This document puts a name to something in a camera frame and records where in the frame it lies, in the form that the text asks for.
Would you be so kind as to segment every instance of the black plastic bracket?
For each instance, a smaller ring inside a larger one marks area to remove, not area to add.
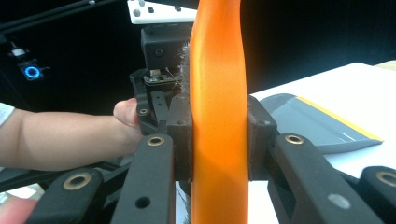
[[[173,158],[168,135],[151,134],[140,141],[111,223],[175,223]]]
[[[280,223],[382,223],[306,138],[276,138],[268,191]]]

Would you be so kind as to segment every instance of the finger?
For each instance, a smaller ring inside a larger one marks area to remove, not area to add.
[[[136,114],[137,101],[131,98],[127,101],[121,101],[114,106],[114,117],[121,123],[130,127],[137,127],[139,125]]]
[[[9,198],[0,207],[0,223],[2,224],[22,224],[24,223],[37,201],[31,199]]]

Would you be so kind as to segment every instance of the white surface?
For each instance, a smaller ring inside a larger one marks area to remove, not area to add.
[[[385,140],[379,146],[326,155],[334,168],[356,177],[367,166],[396,169],[396,72],[353,63],[252,95],[261,100],[278,93],[303,96]],[[266,182],[249,183],[252,223],[277,223]]]
[[[157,4],[145,1],[141,7],[139,1],[128,1],[129,14],[133,24],[152,24],[152,23],[169,23],[169,22],[192,22],[195,20],[197,10],[182,7],[180,11],[175,10],[175,6]],[[134,15],[134,10],[139,10],[140,16]]]

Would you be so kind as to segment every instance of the black background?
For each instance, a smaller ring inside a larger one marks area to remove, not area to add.
[[[0,25],[77,1],[0,1]],[[197,8],[197,1],[153,1]],[[396,59],[396,2],[242,0],[248,93],[349,63]],[[0,45],[0,101],[32,111],[111,114],[133,96],[129,74],[144,68],[142,25],[130,23],[126,1],[109,1],[57,20],[6,33],[29,49],[43,80],[27,81],[11,46]]]

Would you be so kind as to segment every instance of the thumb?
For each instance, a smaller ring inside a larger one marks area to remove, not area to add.
[[[135,98],[131,98],[127,101],[120,101],[114,106],[114,117],[127,126],[137,127],[139,122],[137,119],[136,107],[137,101]]]

